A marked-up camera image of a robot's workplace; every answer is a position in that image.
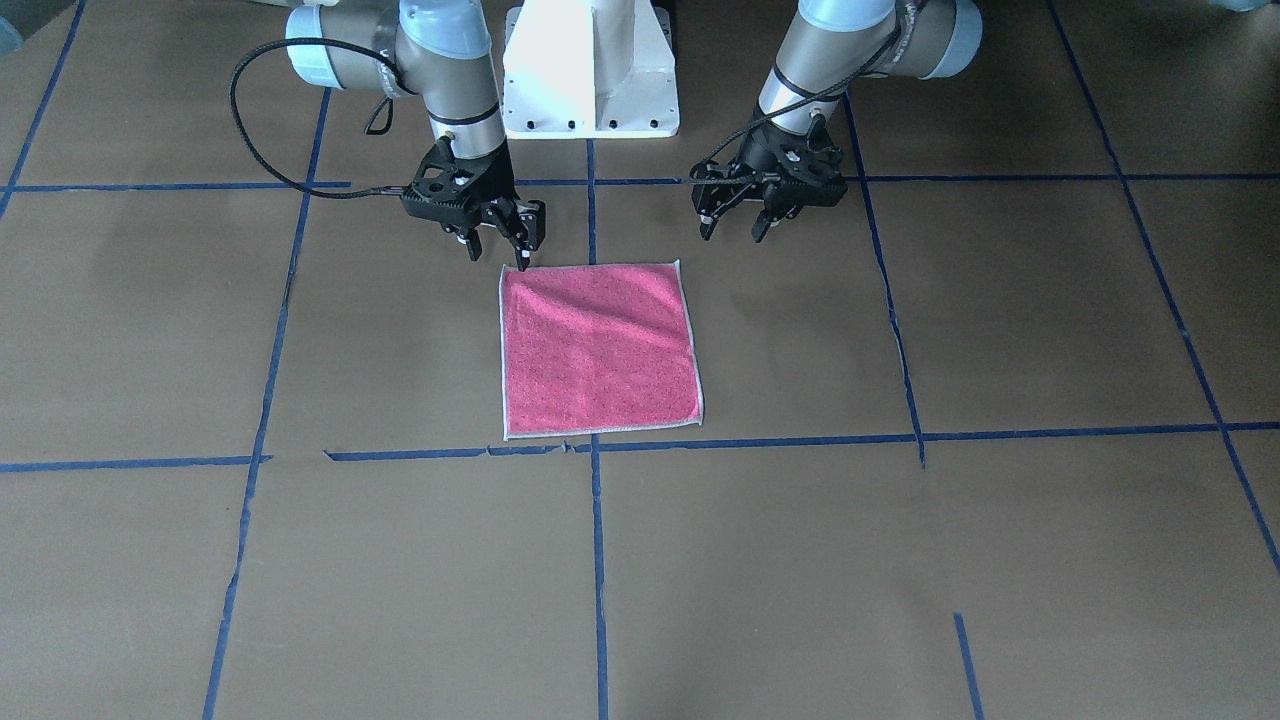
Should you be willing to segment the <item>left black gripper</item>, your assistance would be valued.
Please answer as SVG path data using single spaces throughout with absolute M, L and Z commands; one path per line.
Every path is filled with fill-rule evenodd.
M 762 205 L 751 225 L 753 242 L 762 243 L 804 208 L 832 208 L 844 199 L 844 150 L 829 136 L 827 115 L 801 111 L 800 120 L 797 135 L 764 120 L 746 135 L 732 163 L 701 161 L 690 169 L 701 240 L 709 241 L 721 218 L 746 201 Z

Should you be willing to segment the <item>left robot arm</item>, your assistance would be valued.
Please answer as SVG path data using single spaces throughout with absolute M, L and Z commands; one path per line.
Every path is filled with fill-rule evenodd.
M 849 186 L 829 123 L 851 82 L 956 76 L 983 35 L 974 1 L 800 1 L 750 122 L 724 140 L 733 158 L 712 150 L 689 172 L 701 238 L 745 202 L 760 208 L 755 242 L 806 208 L 838 205 Z

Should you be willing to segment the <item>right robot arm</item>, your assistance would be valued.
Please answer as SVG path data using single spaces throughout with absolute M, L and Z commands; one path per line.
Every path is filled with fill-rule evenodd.
M 434 145 L 415 177 L 393 190 L 404 211 L 454 234 L 477 260 L 479 228 L 507 238 L 525 270 L 545 236 L 545 206 L 522 200 L 477 1 L 340 1 L 294 8 L 288 54 L 311 85 L 419 97 Z

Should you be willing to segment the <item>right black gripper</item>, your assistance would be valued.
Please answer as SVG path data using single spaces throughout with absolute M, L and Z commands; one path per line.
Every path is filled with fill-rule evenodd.
M 507 142 L 480 158 L 458 158 L 451 138 L 438 138 L 401 202 L 411 217 L 453 233 L 472 263 L 484 254 L 479 225 L 494 227 L 509 241 L 518 272 L 527 270 L 547 234 L 547 205 L 516 193 Z

